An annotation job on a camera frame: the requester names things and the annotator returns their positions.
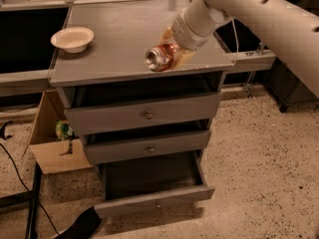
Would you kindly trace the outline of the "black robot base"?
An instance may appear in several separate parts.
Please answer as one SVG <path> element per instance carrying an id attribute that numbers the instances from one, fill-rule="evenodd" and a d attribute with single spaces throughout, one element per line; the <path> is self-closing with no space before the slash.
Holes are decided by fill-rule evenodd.
<path id="1" fill-rule="evenodd" d="M 75 222 L 53 239 L 90 239 L 102 222 L 94 207 L 82 212 Z"/>

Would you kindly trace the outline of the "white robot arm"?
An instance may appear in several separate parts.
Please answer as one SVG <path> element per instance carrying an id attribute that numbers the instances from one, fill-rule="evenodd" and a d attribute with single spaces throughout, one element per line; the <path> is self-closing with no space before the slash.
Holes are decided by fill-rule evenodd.
<path id="1" fill-rule="evenodd" d="M 160 40 L 195 51 L 230 19 L 245 25 L 319 97 L 319 17 L 285 0 L 193 0 Z"/>

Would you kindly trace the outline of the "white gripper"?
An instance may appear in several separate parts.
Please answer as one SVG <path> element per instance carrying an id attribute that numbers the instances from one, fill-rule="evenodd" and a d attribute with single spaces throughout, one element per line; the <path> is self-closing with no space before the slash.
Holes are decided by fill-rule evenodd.
<path id="1" fill-rule="evenodd" d="M 176 70 L 186 64 L 195 54 L 195 50 L 207 42 L 214 27 L 215 23 L 206 8 L 182 9 L 173 20 L 171 28 L 167 28 L 160 37 L 162 45 L 176 41 L 180 46 L 173 54 L 170 69 Z"/>

